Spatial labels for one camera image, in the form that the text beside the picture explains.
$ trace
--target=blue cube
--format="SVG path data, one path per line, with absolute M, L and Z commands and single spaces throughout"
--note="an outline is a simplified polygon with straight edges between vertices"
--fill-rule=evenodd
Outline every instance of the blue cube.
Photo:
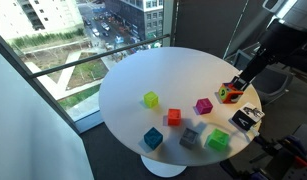
M 163 140 L 163 135 L 157 131 L 154 127 L 152 127 L 145 135 L 144 141 L 150 146 L 153 150 L 161 144 Z

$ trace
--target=colorful toy block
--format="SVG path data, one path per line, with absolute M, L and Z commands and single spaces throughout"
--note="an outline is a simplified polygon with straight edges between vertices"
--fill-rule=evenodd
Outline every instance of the colorful toy block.
M 198 136 L 197 132 L 189 128 L 186 128 L 180 140 L 180 144 L 188 149 L 192 149 L 192 147 L 196 142 L 197 136 Z
M 167 124 L 170 126 L 178 126 L 181 124 L 180 109 L 169 109 L 169 113 L 167 115 Z
M 228 141 L 229 135 L 215 128 L 208 136 L 204 147 L 208 145 L 217 151 L 223 151 L 226 148 Z
M 163 141 L 163 135 L 152 127 L 145 135 L 144 135 L 145 143 L 150 146 L 151 149 L 155 149 L 157 146 L 161 144 Z
M 265 114 L 253 104 L 246 103 L 232 117 L 232 121 L 245 131 L 256 124 Z
M 232 83 L 223 83 L 218 94 L 224 104 L 229 104 L 238 102 L 240 97 L 243 95 L 243 91 L 235 89 Z
M 212 111 L 213 105 L 208 98 L 205 98 L 197 100 L 195 107 L 200 114 L 206 114 Z
M 144 103 L 147 107 L 152 108 L 159 103 L 159 97 L 153 91 L 150 91 L 144 95 Z

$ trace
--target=building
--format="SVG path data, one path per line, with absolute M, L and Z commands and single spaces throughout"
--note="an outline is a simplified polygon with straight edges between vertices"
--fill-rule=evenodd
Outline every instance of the building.
M 106 0 L 105 5 L 135 37 L 145 40 L 162 35 L 163 0 Z
M 0 0 L 0 34 L 13 39 L 83 27 L 75 0 Z

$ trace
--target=orange cube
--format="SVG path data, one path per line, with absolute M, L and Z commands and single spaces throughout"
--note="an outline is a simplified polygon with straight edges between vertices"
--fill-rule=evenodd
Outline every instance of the orange cube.
M 181 110 L 180 109 L 169 109 L 167 115 L 167 124 L 169 126 L 178 126 L 181 124 Z

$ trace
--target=city view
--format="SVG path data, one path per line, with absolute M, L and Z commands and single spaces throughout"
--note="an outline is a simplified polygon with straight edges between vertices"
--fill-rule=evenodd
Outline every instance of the city view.
M 0 0 L 0 35 L 32 73 L 162 35 L 163 0 Z M 98 107 L 106 73 L 130 48 L 38 77 L 74 121 Z

